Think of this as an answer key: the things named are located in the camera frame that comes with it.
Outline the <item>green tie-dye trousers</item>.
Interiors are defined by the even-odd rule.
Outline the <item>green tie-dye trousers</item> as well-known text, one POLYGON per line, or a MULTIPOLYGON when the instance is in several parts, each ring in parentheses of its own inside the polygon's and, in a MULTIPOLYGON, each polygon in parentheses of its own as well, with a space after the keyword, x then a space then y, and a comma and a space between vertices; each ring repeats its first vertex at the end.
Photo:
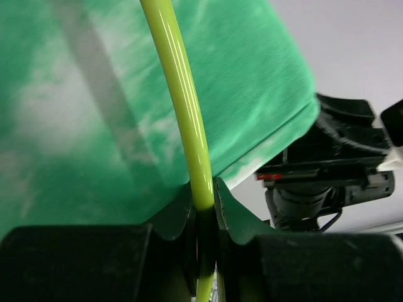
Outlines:
MULTIPOLYGON (((212 173, 234 187, 304 135, 313 77, 267 1, 174 1, 212 173)), ((1 2, 1 234, 139 224, 188 182, 139 1, 1 2)))

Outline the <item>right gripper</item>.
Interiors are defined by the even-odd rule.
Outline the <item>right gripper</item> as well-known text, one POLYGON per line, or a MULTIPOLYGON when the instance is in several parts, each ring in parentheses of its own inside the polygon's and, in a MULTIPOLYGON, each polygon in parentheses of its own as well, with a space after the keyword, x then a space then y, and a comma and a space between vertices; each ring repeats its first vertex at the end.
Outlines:
POLYGON ((394 173, 380 171, 390 151, 384 130, 365 99, 318 94, 319 115, 309 131, 256 172, 265 187, 282 196, 313 198, 340 194, 347 201, 389 197, 394 173))

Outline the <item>lime green hanger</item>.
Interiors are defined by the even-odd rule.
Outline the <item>lime green hanger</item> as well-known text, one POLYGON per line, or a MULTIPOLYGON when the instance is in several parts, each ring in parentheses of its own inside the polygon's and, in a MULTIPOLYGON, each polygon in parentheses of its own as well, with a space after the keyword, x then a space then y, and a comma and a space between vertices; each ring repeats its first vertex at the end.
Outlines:
POLYGON ((200 274, 196 300, 208 301, 213 285, 215 260, 212 255, 215 198, 212 170, 202 114, 171 1, 142 1, 156 50, 171 94, 180 131, 193 206, 198 216, 197 243, 200 274))

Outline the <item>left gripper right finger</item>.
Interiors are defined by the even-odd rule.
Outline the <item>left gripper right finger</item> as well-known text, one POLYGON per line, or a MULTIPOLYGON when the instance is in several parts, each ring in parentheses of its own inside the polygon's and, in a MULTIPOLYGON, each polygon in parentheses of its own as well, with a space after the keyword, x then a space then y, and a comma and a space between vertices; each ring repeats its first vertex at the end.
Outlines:
POLYGON ((402 240, 272 229, 213 182, 220 301, 401 301, 402 240))

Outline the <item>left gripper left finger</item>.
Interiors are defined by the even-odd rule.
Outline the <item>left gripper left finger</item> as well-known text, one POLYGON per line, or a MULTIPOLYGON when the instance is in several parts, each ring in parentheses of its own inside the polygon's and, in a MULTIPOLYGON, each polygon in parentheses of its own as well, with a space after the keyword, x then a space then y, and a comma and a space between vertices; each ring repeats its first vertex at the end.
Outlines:
POLYGON ((2 301, 190 301, 191 190, 140 225, 23 226, 1 241, 2 301))

